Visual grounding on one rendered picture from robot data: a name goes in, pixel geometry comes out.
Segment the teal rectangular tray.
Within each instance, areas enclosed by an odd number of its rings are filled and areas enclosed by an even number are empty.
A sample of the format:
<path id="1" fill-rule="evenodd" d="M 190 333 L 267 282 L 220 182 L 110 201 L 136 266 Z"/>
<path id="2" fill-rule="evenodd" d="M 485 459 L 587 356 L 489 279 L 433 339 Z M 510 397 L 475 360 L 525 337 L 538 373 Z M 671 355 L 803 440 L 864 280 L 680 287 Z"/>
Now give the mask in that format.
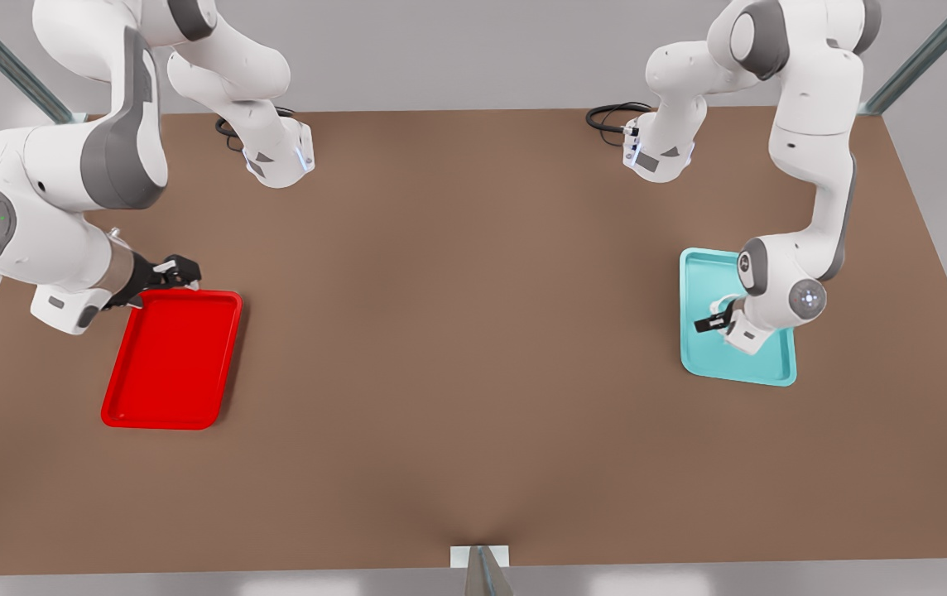
<path id="1" fill-rule="evenodd" d="M 715 313 L 720 298 L 743 295 L 735 252 L 688 248 L 680 255 L 680 357 L 683 366 L 701 377 L 787 387 L 796 380 L 796 348 L 791 329 L 768 337 L 755 355 L 726 343 L 717 331 L 698 333 L 696 320 Z"/>

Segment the red rectangular tray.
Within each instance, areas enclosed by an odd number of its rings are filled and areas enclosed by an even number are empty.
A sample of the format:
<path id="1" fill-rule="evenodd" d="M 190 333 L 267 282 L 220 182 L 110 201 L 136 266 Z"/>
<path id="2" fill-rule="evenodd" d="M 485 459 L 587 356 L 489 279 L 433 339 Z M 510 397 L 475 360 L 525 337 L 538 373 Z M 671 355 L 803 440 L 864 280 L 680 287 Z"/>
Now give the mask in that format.
<path id="1" fill-rule="evenodd" d="M 204 430 L 219 418 L 243 299 L 232 291 L 144 291 L 130 314 L 100 419 L 122 429 Z"/>

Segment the silver frame post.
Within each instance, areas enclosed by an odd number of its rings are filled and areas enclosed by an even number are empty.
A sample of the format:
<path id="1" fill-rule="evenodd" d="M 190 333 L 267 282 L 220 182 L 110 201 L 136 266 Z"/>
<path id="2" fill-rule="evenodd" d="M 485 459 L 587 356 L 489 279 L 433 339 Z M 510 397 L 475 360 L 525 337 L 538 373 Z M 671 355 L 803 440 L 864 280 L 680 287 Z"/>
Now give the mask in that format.
<path id="1" fill-rule="evenodd" d="M 64 102 L 61 102 L 61 99 L 50 91 L 46 84 L 43 84 L 42 80 L 13 54 L 1 39 L 0 73 L 54 123 L 68 124 L 86 121 L 84 114 L 73 113 L 71 109 L 68 109 Z"/>
<path id="2" fill-rule="evenodd" d="M 503 570 L 510 546 L 451 546 L 450 567 L 466 570 L 464 596 L 514 596 Z"/>
<path id="3" fill-rule="evenodd" d="M 882 116 L 947 52 L 947 17 L 859 107 L 860 116 Z"/>

